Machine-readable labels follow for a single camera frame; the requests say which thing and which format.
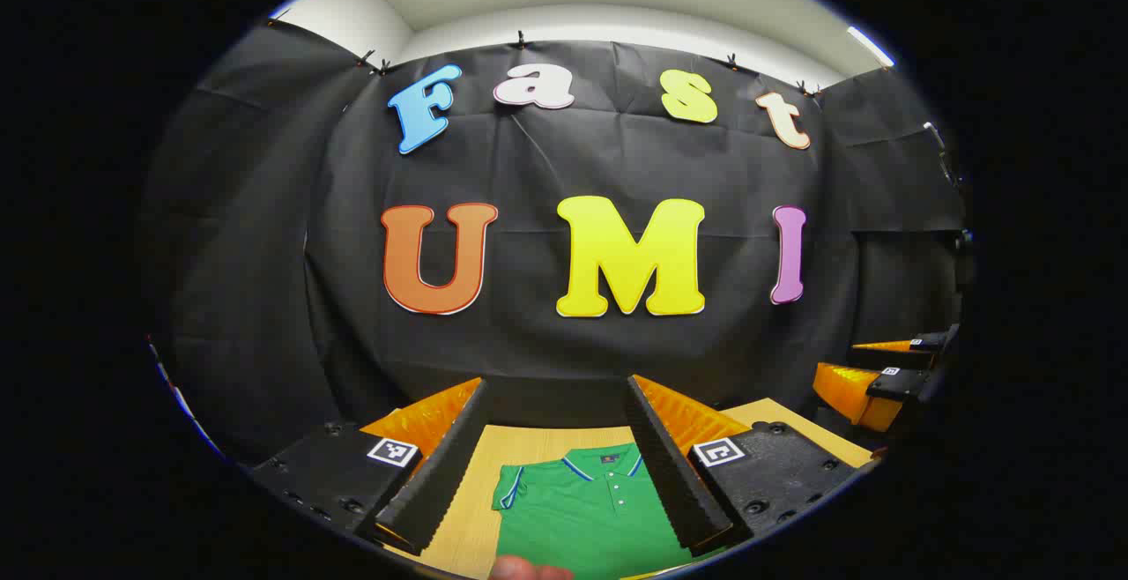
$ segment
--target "yellow letter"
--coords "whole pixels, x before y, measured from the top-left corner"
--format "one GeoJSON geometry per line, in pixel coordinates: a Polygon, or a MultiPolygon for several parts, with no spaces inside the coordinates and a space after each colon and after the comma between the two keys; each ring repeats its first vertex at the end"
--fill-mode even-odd
{"type": "Polygon", "coordinates": [[[671,69],[662,71],[658,82],[666,89],[662,106],[672,117],[702,123],[716,118],[716,103],[705,95],[713,93],[713,87],[700,74],[671,69]]]}
{"type": "Polygon", "coordinates": [[[600,270],[624,314],[638,306],[655,270],[647,311],[679,316],[705,309],[705,296],[697,291],[697,226],[705,219],[700,203],[685,199],[658,203],[638,243],[610,200],[600,195],[564,199],[556,213],[572,227],[567,296],[556,301],[561,316],[598,318],[607,313],[607,299],[599,296],[600,270]]]}

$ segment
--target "green polo shirt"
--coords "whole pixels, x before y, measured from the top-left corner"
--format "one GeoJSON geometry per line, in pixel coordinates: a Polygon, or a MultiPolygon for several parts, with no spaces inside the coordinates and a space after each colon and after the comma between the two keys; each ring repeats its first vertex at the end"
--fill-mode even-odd
{"type": "Polygon", "coordinates": [[[678,544],[634,443],[502,466],[493,509],[502,516],[497,555],[563,566],[575,580],[613,580],[713,555],[695,559],[678,544]]]}

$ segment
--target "letter m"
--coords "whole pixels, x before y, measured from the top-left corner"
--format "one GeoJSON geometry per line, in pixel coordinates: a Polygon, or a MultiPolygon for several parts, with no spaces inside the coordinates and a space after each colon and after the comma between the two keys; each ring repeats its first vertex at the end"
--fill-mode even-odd
{"type": "Polygon", "coordinates": [[[556,213],[572,229],[567,296],[556,301],[561,316],[598,318],[607,313],[607,299],[599,295],[600,270],[624,314],[633,314],[655,272],[647,311],[678,316],[705,308],[705,296],[697,291],[697,226],[705,219],[700,203],[658,203],[638,243],[610,200],[600,195],[564,199],[556,213]]]}

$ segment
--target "white wall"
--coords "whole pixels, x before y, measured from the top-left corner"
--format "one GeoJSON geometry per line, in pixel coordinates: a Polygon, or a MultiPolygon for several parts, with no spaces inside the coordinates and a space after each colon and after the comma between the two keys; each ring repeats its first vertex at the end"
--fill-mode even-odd
{"type": "Polygon", "coordinates": [[[380,59],[396,62],[412,29],[385,0],[291,0],[280,6],[274,15],[284,12],[280,20],[312,30],[363,56],[369,50],[376,53],[369,64],[379,67],[380,59]]]}
{"type": "Polygon", "coordinates": [[[840,82],[845,74],[761,35],[688,15],[628,6],[540,6],[475,15],[430,29],[416,30],[393,64],[431,56],[443,51],[526,41],[610,41],[668,50],[726,61],[761,71],[785,82],[805,81],[809,90],[840,82]]]}

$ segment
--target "blue letter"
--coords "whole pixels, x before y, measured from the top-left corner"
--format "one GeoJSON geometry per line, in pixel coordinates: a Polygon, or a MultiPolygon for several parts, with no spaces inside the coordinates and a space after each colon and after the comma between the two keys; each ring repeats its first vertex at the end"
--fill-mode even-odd
{"type": "Polygon", "coordinates": [[[455,103],[455,94],[446,85],[447,79],[458,78],[462,69],[448,64],[426,78],[420,79],[411,87],[399,90],[396,97],[388,100],[388,107],[395,107],[399,114],[399,126],[404,130],[404,141],[399,142],[399,155],[407,155],[423,143],[431,141],[447,130],[447,117],[434,118],[431,107],[447,111],[455,103]],[[431,95],[424,95],[426,87],[434,85],[431,95]]]}

